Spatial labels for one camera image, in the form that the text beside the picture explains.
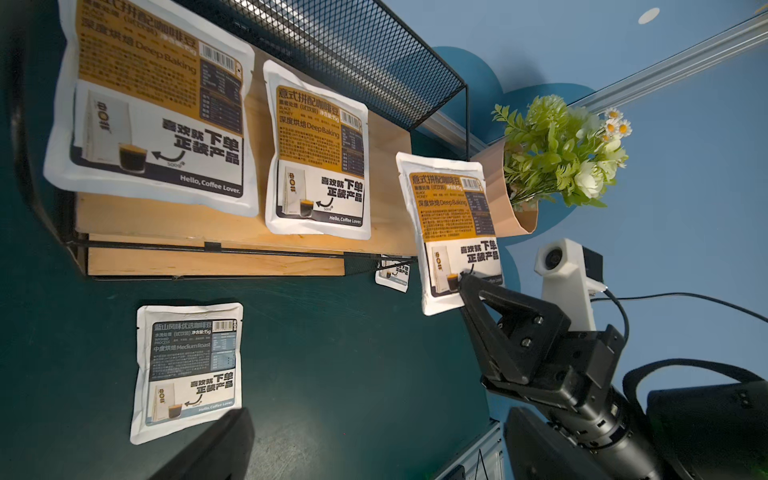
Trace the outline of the potted artificial flower plant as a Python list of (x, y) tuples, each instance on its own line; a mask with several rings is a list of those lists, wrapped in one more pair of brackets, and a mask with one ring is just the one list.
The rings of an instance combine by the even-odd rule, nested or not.
[(483, 167), (497, 237), (533, 233), (542, 201), (605, 206), (602, 197), (628, 161), (622, 141), (632, 125), (620, 110), (595, 114), (548, 95), (525, 112), (495, 105), (491, 116), (503, 136), (473, 160)]

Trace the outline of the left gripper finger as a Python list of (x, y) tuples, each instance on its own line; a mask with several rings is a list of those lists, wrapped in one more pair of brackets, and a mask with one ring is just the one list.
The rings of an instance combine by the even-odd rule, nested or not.
[(150, 479), (244, 479), (254, 439), (248, 409), (227, 411)]

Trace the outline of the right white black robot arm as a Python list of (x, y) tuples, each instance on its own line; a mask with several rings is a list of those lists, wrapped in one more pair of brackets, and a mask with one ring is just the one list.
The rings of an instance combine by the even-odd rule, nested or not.
[(613, 377), (625, 337), (575, 330), (557, 305), (472, 275), (461, 313), (482, 385), (516, 406), (504, 441), (518, 479), (763, 479), (767, 383), (739, 367), (690, 360), (721, 385), (655, 390), (639, 384), (657, 361)]

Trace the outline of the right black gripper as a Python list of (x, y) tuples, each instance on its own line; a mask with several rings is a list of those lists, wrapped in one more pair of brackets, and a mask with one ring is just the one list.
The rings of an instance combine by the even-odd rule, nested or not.
[(624, 347), (613, 327), (571, 331), (557, 305), (465, 275), (460, 312), (491, 393), (525, 402), (578, 459), (612, 479), (660, 479), (663, 462), (612, 385)]

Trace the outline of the yellow coffee bag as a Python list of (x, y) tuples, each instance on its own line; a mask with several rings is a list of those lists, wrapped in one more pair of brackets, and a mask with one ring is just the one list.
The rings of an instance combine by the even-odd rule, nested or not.
[(277, 235), (371, 238), (369, 110), (263, 65), (274, 155), (265, 224)]
[(44, 177), (256, 216), (252, 48), (172, 1), (63, 1), (59, 14), (66, 49)]
[(419, 246), (424, 315), (461, 307), (465, 275), (501, 285), (500, 247), (482, 165), (403, 152), (396, 165)]

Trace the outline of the grey coffee bag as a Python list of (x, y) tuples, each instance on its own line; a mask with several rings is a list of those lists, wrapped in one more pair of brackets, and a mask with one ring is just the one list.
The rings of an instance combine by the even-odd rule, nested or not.
[(217, 421), (242, 402), (243, 305), (146, 305), (136, 314), (130, 442)]
[(384, 256), (379, 262), (374, 275), (377, 285), (406, 293), (409, 287), (410, 262)]

